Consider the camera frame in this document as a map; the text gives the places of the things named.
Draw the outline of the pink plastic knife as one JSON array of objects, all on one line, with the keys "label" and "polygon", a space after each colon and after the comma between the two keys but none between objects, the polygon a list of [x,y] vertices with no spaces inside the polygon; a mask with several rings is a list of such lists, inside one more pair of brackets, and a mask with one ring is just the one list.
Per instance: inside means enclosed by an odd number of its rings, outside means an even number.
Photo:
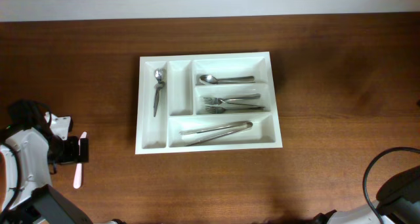
[{"label": "pink plastic knife", "polygon": [[82,186],[83,181],[83,164],[78,163],[75,169],[75,175],[73,179],[73,187],[79,189]]}]

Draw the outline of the small steel spoon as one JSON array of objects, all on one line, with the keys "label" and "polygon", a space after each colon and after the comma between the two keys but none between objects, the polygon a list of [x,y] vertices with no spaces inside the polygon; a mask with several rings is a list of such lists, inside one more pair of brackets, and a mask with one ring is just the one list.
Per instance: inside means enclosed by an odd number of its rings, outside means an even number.
[{"label": "small steel spoon", "polygon": [[156,92],[154,96],[154,117],[156,117],[159,105],[160,91],[165,87],[165,82],[160,81],[156,84]]},{"label": "small steel spoon", "polygon": [[162,68],[155,70],[155,78],[157,79],[157,82],[164,81],[164,71]]}]

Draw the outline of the steel tablespoon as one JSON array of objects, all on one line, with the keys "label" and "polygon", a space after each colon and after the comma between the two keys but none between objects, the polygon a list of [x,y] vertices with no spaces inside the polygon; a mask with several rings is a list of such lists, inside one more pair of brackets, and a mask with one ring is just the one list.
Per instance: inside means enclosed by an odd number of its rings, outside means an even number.
[{"label": "steel tablespoon", "polygon": [[235,84],[235,83],[254,83],[254,76],[246,76],[240,78],[222,78],[218,80],[218,84]]},{"label": "steel tablespoon", "polygon": [[206,85],[220,85],[218,84],[219,79],[222,79],[222,78],[216,78],[215,76],[212,76],[212,75],[201,75],[199,77],[199,81]]}]

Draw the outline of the black-handled steel fork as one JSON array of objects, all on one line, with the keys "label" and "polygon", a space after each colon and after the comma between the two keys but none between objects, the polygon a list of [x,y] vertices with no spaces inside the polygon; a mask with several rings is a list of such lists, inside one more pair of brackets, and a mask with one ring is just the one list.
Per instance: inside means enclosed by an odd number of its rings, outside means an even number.
[{"label": "black-handled steel fork", "polygon": [[226,103],[226,104],[246,106],[246,107],[250,107],[250,108],[265,108],[265,106],[261,106],[261,105],[258,105],[258,104],[251,104],[251,103],[242,102],[242,101],[232,101],[232,100],[228,100],[228,99],[220,99],[220,101],[222,103]]}]

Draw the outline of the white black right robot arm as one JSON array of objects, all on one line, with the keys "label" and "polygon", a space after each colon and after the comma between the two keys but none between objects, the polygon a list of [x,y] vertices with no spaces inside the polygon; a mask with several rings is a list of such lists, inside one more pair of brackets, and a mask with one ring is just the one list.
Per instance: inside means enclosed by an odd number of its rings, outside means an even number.
[{"label": "white black right robot arm", "polygon": [[[419,167],[391,177],[379,189],[373,206],[384,223],[419,224]],[[379,224],[380,221],[366,204],[347,212],[319,213],[311,223]]]}]

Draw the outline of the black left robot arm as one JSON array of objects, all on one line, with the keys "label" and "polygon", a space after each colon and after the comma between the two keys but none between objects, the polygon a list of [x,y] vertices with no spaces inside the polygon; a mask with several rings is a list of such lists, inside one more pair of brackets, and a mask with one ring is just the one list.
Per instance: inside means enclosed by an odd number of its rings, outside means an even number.
[{"label": "black left robot arm", "polygon": [[71,136],[73,120],[43,103],[19,100],[7,108],[12,123],[1,130],[5,187],[2,223],[91,223],[88,215],[53,188],[58,165],[75,164],[74,188],[89,161],[87,133]]}]

